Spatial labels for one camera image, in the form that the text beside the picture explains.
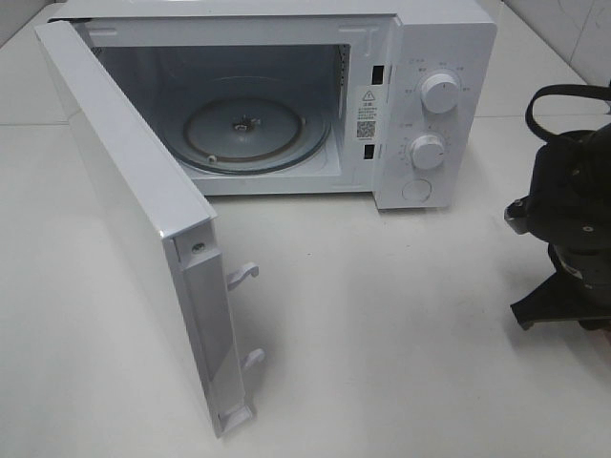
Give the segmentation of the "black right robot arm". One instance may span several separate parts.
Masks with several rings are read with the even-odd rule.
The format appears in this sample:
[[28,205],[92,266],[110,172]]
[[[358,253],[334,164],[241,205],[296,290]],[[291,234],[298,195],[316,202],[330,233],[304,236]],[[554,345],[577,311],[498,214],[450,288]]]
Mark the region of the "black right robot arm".
[[537,152],[529,193],[504,219],[548,245],[554,274],[512,304],[523,329],[577,322],[610,325],[610,129],[572,131]]

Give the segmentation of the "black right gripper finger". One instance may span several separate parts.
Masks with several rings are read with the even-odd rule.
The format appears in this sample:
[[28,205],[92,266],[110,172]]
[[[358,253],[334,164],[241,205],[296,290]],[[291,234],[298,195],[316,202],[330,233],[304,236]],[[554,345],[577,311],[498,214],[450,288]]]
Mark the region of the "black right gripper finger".
[[586,330],[610,329],[610,287],[554,274],[510,306],[522,329],[536,323],[577,322]]

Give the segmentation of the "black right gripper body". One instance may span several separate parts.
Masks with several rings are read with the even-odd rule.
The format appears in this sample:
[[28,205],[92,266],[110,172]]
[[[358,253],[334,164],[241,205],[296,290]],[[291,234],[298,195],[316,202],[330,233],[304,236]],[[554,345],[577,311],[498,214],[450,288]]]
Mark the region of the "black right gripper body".
[[580,299],[595,305],[610,304],[610,249],[548,246],[548,254],[561,282]]

